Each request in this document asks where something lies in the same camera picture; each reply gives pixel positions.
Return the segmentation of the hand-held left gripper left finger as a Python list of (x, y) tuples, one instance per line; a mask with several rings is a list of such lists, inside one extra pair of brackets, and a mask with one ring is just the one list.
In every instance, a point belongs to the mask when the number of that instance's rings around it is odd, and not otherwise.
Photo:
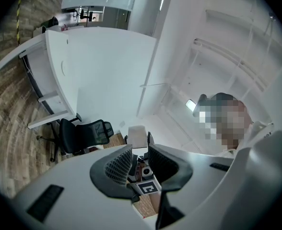
[(132, 146), (125, 145), (97, 160), (90, 168), (90, 178), (95, 187), (110, 198), (140, 200), (138, 194), (127, 186), (132, 167)]

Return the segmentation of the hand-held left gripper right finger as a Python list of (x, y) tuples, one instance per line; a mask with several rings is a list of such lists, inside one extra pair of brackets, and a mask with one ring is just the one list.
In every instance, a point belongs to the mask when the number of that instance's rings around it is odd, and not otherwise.
[(149, 145), (148, 153), (149, 166), (162, 187), (159, 212), (155, 224), (155, 228), (160, 230), (185, 216), (179, 209), (170, 205), (166, 194), (181, 190), (192, 177), (193, 170), (186, 161), (154, 144)]

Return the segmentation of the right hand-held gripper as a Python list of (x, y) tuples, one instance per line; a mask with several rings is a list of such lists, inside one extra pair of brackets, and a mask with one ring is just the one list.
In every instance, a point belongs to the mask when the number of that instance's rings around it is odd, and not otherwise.
[[(128, 135), (124, 137), (127, 144)], [(154, 144), (151, 132), (148, 132), (147, 143)], [(148, 156), (132, 155), (132, 166), (128, 174), (128, 183), (130, 188), (139, 196), (150, 195), (161, 192), (161, 185), (156, 179), (148, 163)]]

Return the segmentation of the white box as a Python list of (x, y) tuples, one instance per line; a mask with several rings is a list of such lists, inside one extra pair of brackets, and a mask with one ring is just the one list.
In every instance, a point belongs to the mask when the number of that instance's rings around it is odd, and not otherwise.
[(128, 129), (127, 144), (132, 145), (133, 149), (147, 147), (147, 133), (145, 126), (130, 126)]

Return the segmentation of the person's right forearm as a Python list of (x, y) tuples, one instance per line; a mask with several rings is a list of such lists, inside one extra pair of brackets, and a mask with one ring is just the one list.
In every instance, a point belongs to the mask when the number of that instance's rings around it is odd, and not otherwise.
[(149, 198), (152, 204), (152, 207), (154, 211), (158, 214), (159, 213), (159, 207), (160, 207), (160, 199), (161, 199), (161, 194), (159, 192), (149, 194)]

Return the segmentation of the black mesh office chair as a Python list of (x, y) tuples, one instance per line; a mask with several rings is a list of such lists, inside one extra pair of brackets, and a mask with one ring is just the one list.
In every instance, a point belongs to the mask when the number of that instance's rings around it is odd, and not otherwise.
[(51, 123), (54, 137), (48, 139), (55, 144), (54, 156), (50, 158), (54, 162), (58, 151), (61, 155), (72, 154), (82, 155), (88, 147), (106, 145), (110, 137), (114, 135), (111, 123), (99, 119), (89, 124), (74, 125), (72, 122), (77, 119), (61, 119), (59, 132), (56, 132)]
[(86, 19), (88, 22), (91, 22), (92, 21), (92, 18), (93, 18), (93, 12), (92, 11), (84, 11), (84, 9), (81, 10), (80, 12), (80, 21)]

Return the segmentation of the person's white shirt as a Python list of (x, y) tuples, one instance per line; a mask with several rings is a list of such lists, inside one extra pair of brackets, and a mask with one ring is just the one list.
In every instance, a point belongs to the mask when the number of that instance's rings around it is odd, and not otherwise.
[(263, 138), (269, 137), (272, 133), (274, 133), (273, 122), (263, 123), (256, 121), (249, 126), (244, 138), (239, 142), (236, 149), (224, 149), (216, 156), (234, 159), (240, 150), (252, 147), (255, 143)]

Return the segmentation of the black bag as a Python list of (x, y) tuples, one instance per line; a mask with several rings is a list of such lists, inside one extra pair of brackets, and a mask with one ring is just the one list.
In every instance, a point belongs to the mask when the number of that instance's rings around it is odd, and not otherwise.
[(59, 27), (59, 22), (56, 17), (52, 17), (51, 19), (41, 23), (42, 33), (45, 33), (46, 30), (52, 31), (61, 31), (61, 27)]

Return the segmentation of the yellow black hazard tape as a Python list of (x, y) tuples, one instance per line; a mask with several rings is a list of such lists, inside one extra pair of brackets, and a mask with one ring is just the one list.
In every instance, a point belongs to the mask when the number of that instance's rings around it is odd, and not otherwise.
[(17, 10), (16, 10), (16, 39), (17, 39), (18, 46), (20, 45), (20, 34), (19, 34), (19, 23), (20, 23), (20, 20), (19, 20), (19, 16), (20, 16), (21, 1), (22, 0), (18, 0)]

